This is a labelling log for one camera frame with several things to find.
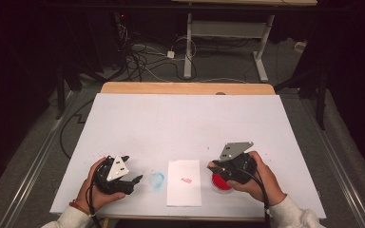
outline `white desk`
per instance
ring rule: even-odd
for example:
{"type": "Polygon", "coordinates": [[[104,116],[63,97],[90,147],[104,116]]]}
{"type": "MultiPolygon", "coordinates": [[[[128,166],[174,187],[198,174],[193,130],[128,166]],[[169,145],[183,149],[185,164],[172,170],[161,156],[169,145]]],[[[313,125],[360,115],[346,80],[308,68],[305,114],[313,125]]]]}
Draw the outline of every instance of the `white desk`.
{"type": "MultiPolygon", "coordinates": [[[[315,6],[317,0],[173,0],[187,2],[192,5],[195,3],[220,3],[220,4],[246,4],[246,5],[269,5],[294,7],[315,6]]],[[[188,13],[187,32],[186,32],[186,53],[183,77],[191,78],[192,62],[192,36],[217,36],[217,37],[238,37],[238,38],[260,38],[259,50],[253,52],[254,61],[259,73],[259,78],[263,83],[268,82],[265,68],[262,63],[262,53],[268,41],[269,32],[272,28],[275,15],[269,15],[266,23],[242,23],[242,22],[220,22],[220,21],[194,21],[192,13],[188,13]]]]}
{"type": "Polygon", "coordinates": [[[103,90],[109,93],[96,97],[51,213],[64,211],[94,162],[107,155],[128,155],[131,172],[125,179],[144,177],[131,196],[105,206],[98,212],[101,216],[263,220],[262,203],[241,192],[216,192],[206,168],[225,143],[252,141],[282,189],[300,207],[325,218],[279,96],[212,95],[273,94],[270,85],[110,83],[103,90]],[[142,94],[145,87],[151,94],[142,94]],[[164,94],[167,90],[174,94],[164,94]],[[166,206],[167,166],[175,160],[200,161],[201,207],[166,206]],[[160,187],[151,185],[154,175],[164,177],[160,187]]]}

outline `white paper sheet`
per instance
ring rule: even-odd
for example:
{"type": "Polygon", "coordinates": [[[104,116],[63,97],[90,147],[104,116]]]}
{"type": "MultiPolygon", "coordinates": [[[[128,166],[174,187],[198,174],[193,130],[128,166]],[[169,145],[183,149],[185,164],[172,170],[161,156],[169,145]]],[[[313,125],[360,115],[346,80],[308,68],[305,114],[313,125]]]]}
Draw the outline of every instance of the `white paper sheet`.
{"type": "Polygon", "coordinates": [[[202,206],[200,161],[170,161],[167,182],[167,206],[202,206]]]}

